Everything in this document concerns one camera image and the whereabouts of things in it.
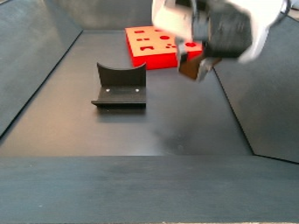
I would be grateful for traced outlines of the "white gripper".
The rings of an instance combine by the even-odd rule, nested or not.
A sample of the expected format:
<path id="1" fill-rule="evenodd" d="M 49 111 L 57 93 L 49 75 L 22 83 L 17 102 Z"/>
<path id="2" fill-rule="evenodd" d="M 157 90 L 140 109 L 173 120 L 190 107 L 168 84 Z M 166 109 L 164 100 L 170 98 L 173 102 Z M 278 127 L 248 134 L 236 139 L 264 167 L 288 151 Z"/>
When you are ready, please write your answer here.
<path id="1" fill-rule="evenodd" d="M 262 50 L 269 28 L 284 19 L 285 0 L 153 0 L 152 23 L 174 35 L 177 70 L 185 72 L 184 40 L 204 44 L 196 81 L 221 58 L 246 63 Z"/>

